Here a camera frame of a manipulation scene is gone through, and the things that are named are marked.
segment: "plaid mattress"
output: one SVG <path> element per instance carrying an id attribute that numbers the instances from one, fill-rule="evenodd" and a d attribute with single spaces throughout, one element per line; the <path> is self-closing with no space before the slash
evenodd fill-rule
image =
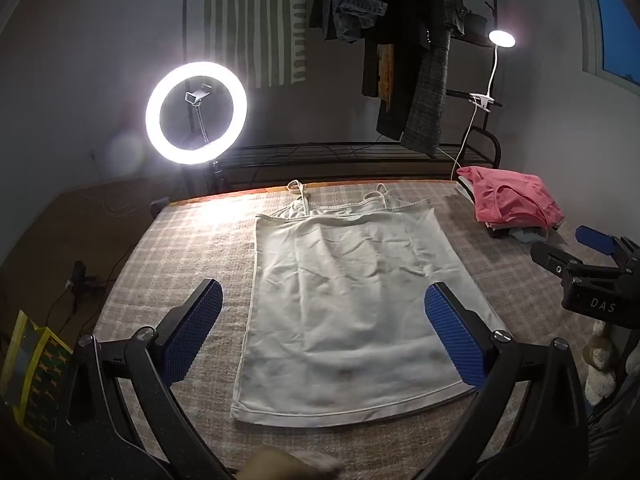
<path id="1" fill-rule="evenodd" d="M 593 321 L 562 309 L 560 281 L 532 263 L 528 246 L 512 238 L 490 238 L 474 219 L 472 204 L 451 182 L 400 181 L 386 186 L 402 200 L 429 197 L 452 247 L 515 338 L 539 344 L 547 344 L 554 336 L 567 339 L 580 376 L 585 377 L 580 352 Z M 308 192 L 312 204 L 328 206 L 358 202 L 375 189 L 376 183 L 371 182 L 310 187 Z M 95 335 L 103 341 L 129 338 L 140 326 L 155 326 L 203 278 L 215 278 L 224 291 L 223 311 L 187 377 L 175 383 L 172 391 L 220 460 L 241 468 L 252 452 L 268 444 L 328 453 L 345 463 L 342 477 L 347 479 L 410 478 L 455 427 L 469 397 L 393 420 L 332 428 L 271 428 L 230 418 L 251 300 L 255 215 L 274 212 L 293 199 L 283 190 L 210 197 L 165 208 L 120 273 Z M 575 241 L 574 230 L 565 222 L 552 240 L 585 262 L 605 263 L 604 256 Z M 122 381 L 122 388 L 146 448 L 162 456 L 129 381 Z M 513 406 L 508 411 L 513 418 Z M 501 423 L 494 447 L 504 437 L 508 419 Z"/>

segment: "yellow bag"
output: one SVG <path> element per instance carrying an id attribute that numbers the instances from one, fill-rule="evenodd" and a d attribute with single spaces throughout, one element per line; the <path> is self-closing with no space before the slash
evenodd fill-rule
<path id="1" fill-rule="evenodd" d="M 24 431 L 51 446 L 71 349 L 20 311 L 0 375 L 0 396 Z"/>

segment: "spaghetti strap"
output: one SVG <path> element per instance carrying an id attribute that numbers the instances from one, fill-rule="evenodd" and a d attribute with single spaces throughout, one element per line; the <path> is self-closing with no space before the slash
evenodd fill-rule
<path id="1" fill-rule="evenodd" d="M 373 196 L 379 196 L 382 198 L 382 202 L 385 204 L 385 209 L 389 209 L 389 204 L 386 202 L 386 194 L 389 193 L 384 184 L 378 184 L 375 191 L 368 192 L 362 197 L 363 200 L 371 198 Z"/>
<path id="2" fill-rule="evenodd" d="M 305 208 L 305 216 L 309 216 L 309 200 L 305 195 L 305 186 L 299 180 L 292 180 L 287 184 L 287 190 L 294 195 L 299 194 L 302 199 L 302 205 Z"/>

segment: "screw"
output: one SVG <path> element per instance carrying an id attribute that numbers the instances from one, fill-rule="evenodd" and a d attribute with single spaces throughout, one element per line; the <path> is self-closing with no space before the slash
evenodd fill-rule
<path id="1" fill-rule="evenodd" d="M 556 337 L 554 339 L 554 346 L 559 350 L 567 350 L 569 348 L 569 343 L 561 337 Z"/>
<path id="2" fill-rule="evenodd" d="M 81 335 L 78 338 L 78 344 L 81 347 L 89 346 L 93 340 L 94 340 L 94 337 L 91 335 L 88 335 L 88 334 Z"/>
<path id="3" fill-rule="evenodd" d="M 148 341 L 153 337 L 154 329 L 150 326 L 143 326 L 136 332 L 136 339 L 139 341 Z"/>
<path id="4" fill-rule="evenodd" d="M 494 332 L 494 339 L 496 341 L 499 341 L 500 343 L 508 343 L 513 338 L 511 337 L 511 334 L 506 330 L 496 330 Z"/>

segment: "window frame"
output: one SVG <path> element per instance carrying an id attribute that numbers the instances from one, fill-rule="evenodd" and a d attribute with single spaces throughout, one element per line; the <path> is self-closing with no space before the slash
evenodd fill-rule
<path id="1" fill-rule="evenodd" d="M 604 70 L 604 40 L 598 0 L 578 0 L 582 22 L 582 70 L 640 96 L 640 86 Z"/>

